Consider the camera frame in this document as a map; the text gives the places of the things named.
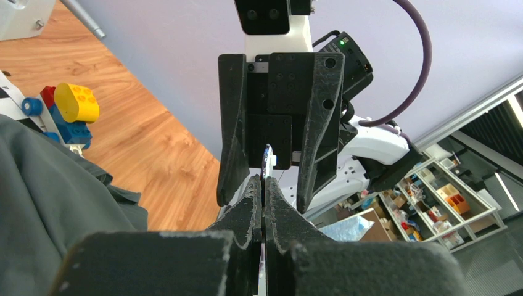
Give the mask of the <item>background storage shelf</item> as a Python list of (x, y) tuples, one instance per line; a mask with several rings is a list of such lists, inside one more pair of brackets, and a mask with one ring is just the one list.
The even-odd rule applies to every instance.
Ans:
[(391, 233), (405, 242), (434, 242), (457, 252), (508, 228), (487, 192), (473, 190), (434, 158), (378, 196)]

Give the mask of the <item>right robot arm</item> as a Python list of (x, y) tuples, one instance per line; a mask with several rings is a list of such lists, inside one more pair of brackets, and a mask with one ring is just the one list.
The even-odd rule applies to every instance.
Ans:
[(365, 189), (394, 187), (421, 153), (394, 121), (367, 126), (351, 99), (373, 79), (372, 67), (344, 32), (321, 38), (318, 52), (222, 54), (218, 58), (222, 153), (221, 207), (235, 204), (251, 170), (275, 170), (295, 181), (282, 186), (300, 212)]

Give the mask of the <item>black white checkerboard mat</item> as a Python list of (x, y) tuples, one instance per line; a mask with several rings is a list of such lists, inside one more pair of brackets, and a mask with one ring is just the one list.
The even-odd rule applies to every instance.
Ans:
[(28, 117), (22, 112), (22, 101), (25, 96), (12, 84), (8, 77), (1, 72), (1, 115), (6, 115), (14, 120), (24, 120)]

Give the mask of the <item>white wedge stand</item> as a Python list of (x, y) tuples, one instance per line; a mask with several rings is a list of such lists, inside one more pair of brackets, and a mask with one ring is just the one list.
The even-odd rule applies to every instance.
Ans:
[(39, 36), (55, 3), (55, 0), (1, 0), (1, 41)]

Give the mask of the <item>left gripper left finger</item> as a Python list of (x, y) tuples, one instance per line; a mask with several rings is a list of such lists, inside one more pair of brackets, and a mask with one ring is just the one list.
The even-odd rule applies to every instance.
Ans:
[(51, 295), (255, 295), (262, 184), (203, 231), (99, 232), (68, 252)]

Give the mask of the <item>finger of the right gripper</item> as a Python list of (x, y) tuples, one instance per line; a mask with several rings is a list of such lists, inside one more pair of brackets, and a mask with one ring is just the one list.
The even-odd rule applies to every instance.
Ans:
[(307, 105), (297, 180), (297, 211), (304, 214), (314, 196), (336, 178), (340, 89), (345, 56), (313, 54), (311, 96)]
[(247, 62), (245, 54), (218, 57), (222, 151), (217, 203), (224, 207), (249, 175), (246, 152)]

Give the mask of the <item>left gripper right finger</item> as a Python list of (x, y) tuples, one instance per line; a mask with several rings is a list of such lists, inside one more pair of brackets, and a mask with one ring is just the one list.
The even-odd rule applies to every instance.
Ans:
[(268, 295), (467, 295), (458, 262), (441, 245), (339, 242), (310, 224), (265, 179)]

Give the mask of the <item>blue starry night brooch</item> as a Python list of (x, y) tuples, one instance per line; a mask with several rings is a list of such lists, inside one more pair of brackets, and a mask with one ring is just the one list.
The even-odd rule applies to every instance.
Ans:
[(270, 144), (265, 146), (261, 165), (260, 179), (264, 182), (267, 177), (273, 175), (274, 167), (277, 165), (278, 158), (273, 154), (273, 148)]

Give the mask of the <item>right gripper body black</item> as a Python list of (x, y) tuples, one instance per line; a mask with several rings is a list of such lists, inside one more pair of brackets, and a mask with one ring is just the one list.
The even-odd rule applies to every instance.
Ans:
[(257, 55), (247, 73), (247, 154), (260, 168), (267, 144), (277, 156), (276, 169), (287, 170), (302, 150), (307, 105), (311, 97), (314, 55)]

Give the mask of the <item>grey t-shirt garment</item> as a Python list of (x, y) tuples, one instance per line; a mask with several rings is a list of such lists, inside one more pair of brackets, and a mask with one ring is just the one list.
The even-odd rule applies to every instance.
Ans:
[(59, 143), (1, 117), (1, 294), (46, 295), (64, 256), (95, 232), (145, 231), (140, 194)]

